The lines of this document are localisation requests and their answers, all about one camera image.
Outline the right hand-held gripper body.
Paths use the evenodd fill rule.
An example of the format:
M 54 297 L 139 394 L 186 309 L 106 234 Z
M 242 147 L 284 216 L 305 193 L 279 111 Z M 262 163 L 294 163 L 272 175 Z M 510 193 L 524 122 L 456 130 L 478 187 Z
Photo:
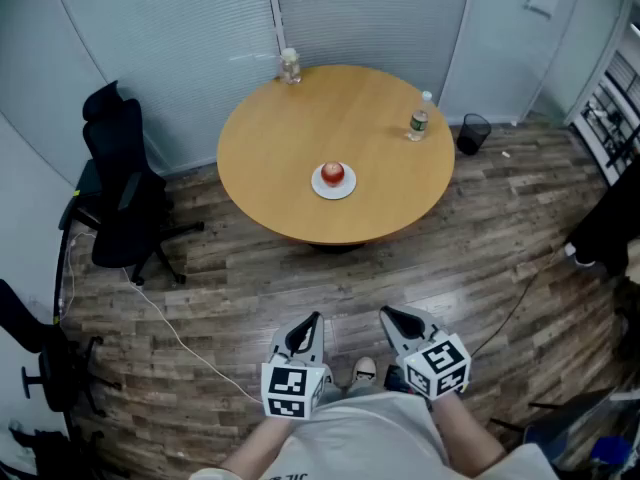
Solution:
M 471 356 L 457 334 L 438 331 L 435 337 L 402 360 L 405 382 L 428 400 L 464 391 L 471 370 Z

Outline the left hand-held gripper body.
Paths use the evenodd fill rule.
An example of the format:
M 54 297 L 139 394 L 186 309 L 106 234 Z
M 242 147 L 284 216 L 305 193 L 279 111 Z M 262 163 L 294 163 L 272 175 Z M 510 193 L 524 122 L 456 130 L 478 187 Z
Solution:
M 325 354 L 300 358 L 273 353 L 261 366 L 261 399 L 265 415 L 309 420 L 325 390 Z

